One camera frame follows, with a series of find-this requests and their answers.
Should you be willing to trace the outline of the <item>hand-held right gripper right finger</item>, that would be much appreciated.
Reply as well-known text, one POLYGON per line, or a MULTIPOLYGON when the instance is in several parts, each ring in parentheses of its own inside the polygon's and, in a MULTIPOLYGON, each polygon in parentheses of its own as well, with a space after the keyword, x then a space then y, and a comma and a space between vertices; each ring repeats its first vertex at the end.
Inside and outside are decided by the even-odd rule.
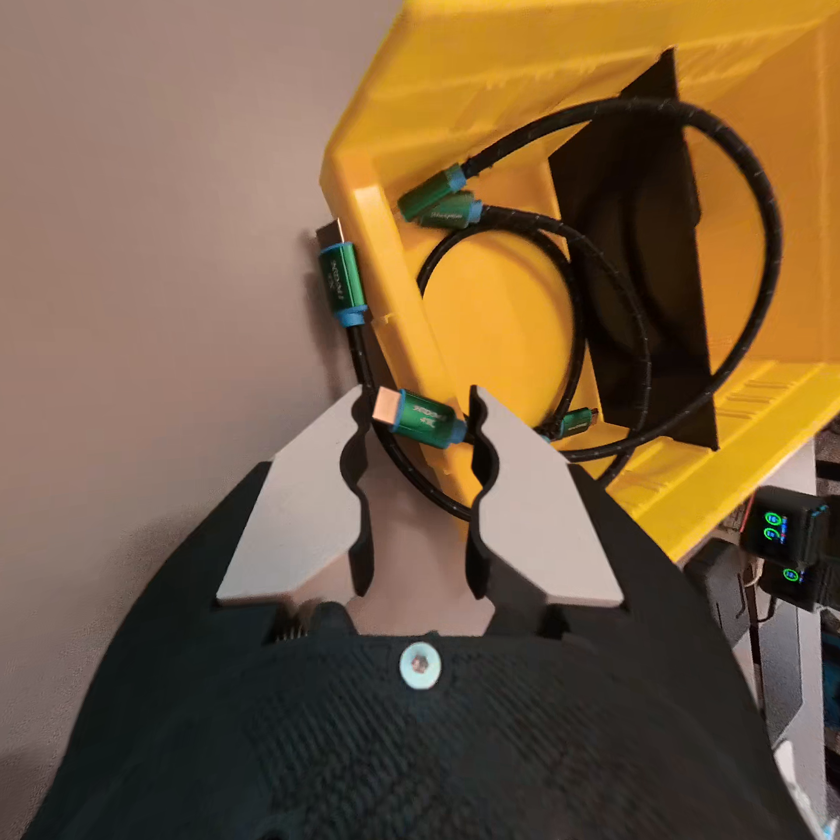
POLYGON ((471 504, 465 573, 477 600, 515 610, 614 608, 624 594, 572 466, 486 388, 469 391, 471 504))

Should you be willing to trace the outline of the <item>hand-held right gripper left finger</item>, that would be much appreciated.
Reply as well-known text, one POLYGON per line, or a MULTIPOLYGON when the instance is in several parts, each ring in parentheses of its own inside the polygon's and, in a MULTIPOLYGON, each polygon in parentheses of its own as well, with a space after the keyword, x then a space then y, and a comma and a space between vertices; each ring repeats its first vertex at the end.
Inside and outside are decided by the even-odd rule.
POLYGON ((278 451, 217 590, 221 603, 347 603, 374 577, 371 410, 355 386, 278 451))

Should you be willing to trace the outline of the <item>yellow plastic bin with divider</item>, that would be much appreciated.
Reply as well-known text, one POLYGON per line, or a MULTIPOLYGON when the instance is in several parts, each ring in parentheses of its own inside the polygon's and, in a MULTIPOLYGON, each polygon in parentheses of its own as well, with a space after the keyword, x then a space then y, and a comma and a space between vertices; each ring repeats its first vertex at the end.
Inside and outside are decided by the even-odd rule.
POLYGON ((613 498, 679 561, 838 414, 838 2, 405 2, 325 151, 321 185, 360 258, 398 386, 467 411, 486 387, 539 424, 560 399, 571 309, 505 234, 457 246, 396 201, 544 114, 620 93, 675 48, 679 95, 730 124, 780 206, 784 261, 755 344, 715 395, 719 450, 641 447, 613 498))

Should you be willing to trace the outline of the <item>black device with green display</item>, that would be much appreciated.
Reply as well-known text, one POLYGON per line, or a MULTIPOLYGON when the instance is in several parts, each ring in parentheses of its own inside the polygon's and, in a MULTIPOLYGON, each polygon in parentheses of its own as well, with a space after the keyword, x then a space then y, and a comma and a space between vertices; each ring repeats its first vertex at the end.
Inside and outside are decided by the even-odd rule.
POLYGON ((823 560, 798 571, 767 563, 758 582, 767 595, 807 613, 839 610, 839 563, 823 560))
POLYGON ((829 513, 828 504, 821 497, 762 486, 751 498, 739 546, 782 568, 806 570, 819 559, 829 513))

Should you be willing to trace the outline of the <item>black bin divider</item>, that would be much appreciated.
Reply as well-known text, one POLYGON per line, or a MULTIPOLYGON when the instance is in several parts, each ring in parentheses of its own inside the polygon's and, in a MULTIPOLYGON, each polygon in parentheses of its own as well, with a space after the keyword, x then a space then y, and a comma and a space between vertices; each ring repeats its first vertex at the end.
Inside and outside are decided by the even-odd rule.
MULTIPOLYGON (((622 98, 678 98, 668 49, 622 98)), ((619 115, 583 127, 549 157, 560 217, 603 252, 637 294, 652 355, 644 430, 661 424, 711 380, 696 228, 697 184, 682 129, 653 115, 619 115)), ((587 342, 605 420, 630 427, 643 375, 631 315, 604 270, 572 249, 582 274, 587 342)), ((718 449, 713 402, 666 433, 718 449)))

